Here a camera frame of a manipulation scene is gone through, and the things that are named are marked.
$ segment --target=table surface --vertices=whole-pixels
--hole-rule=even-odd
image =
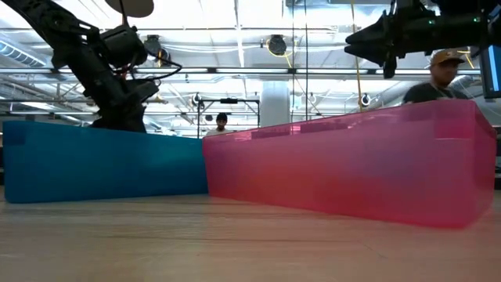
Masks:
[[[0,200],[0,281],[499,282],[501,193],[461,231],[208,196]]]

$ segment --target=translucent pink container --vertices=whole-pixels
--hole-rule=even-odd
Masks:
[[[493,199],[496,133],[447,100],[204,139],[209,194],[461,228]]]

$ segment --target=black robotic arm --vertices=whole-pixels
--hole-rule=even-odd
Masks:
[[[377,63],[384,77],[392,78],[396,58],[407,53],[477,46],[478,50],[501,44],[501,21],[491,11],[499,0],[432,0],[441,15],[420,0],[392,0],[389,13],[374,24],[346,38],[344,51]]]
[[[2,0],[19,13],[53,50],[56,69],[68,66],[99,107],[93,126],[146,132],[142,118],[146,99],[158,91],[151,79],[127,81],[122,74],[144,63],[148,52],[134,27],[120,25],[99,33],[51,0]],[[116,71],[112,67],[128,66]]]

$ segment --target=man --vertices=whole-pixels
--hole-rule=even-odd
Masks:
[[[228,116],[225,113],[218,114],[218,116],[216,117],[216,123],[218,124],[218,127],[207,132],[205,136],[214,136],[231,132],[225,128],[226,124],[228,123]]]
[[[402,103],[421,103],[437,99],[468,99],[463,93],[447,89],[464,60],[456,51],[442,50],[431,58],[429,82],[415,85],[405,94]]]

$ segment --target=ceiling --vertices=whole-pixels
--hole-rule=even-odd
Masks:
[[[80,20],[102,30],[121,23],[121,14],[111,9],[105,0],[55,2]],[[356,2],[354,15],[357,28],[375,22],[389,7],[389,1],[383,0]],[[139,29],[141,39],[146,39],[147,35],[159,35],[171,59],[186,69],[165,79],[158,95],[148,103],[147,123],[151,132],[196,136],[196,115],[191,103],[194,94],[199,93],[205,99],[260,99],[263,81],[270,80],[288,81],[291,97],[295,97],[292,106],[296,113],[295,121],[305,119],[305,114],[301,114],[307,111],[304,92],[312,94],[309,102],[315,105],[314,109],[310,107],[308,110],[322,113],[317,117],[346,114],[358,108],[359,83],[356,80],[355,57],[343,51],[344,40],[352,33],[353,17],[349,1],[307,0],[306,15],[304,1],[297,2],[294,12],[282,0],[217,0],[217,5],[216,0],[156,0],[154,3],[152,15],[142,19],[129,18],[129,23]],[[21,16],[2,2],[0,10],[0,44],[27,54],[31,63],[39,62],[43,67],[51,67],[51,48]],[[288,56],[274,56],[267,49],[266,42],[273,34],[283,36]],[[4,111],[29,110],[31,114],[60,111],[70,113],[61,116],[74,123],[90,122],[96,118],[92,115],[95,107],[72,102],[76,99],[82,101],[85,97],[81,94],[83,88],[71,74],[54,76],[33,67],[33,64],[27,65],[26,60],[19,61],[19,57],[14,60],[0,56],[0,81],[4,84],[2,97],[5,101],[39,99],[44,102],[0,103]],[[400,74],[394,79],[383,80],[379,66],[360,60],[361,92],[375,98],[374,101],[383,102],[381,106],[391,105],[408,87],[427,79],[428,62],[429,58],[423,53],[409,54],[398,61]],[[141,67],[144,68],[141,69],[143,75],[165,71],[151,61]],[[212,67],[228,70],[225,73],[208,73],[207,69]],[[287,69],[291,67],[308,68],[311,72],[307,78],[304,74],[293,78],[287,74]],[[18,68],[20,71],[14,74],[6,68]],[[285,73],[256,70],[250,74],[241,68],[273,68],[285,70]],[[478,63],[472,60],[462,68],[478,72]],[[235,130],[253,128],[257,124],[250,105],[242,103],[231,106],[215,103],[205,114],[222,111],[235,114],[230,121],[230,128]],[[202,123],[203,130],[214,126],[213,121],[203,119]]]

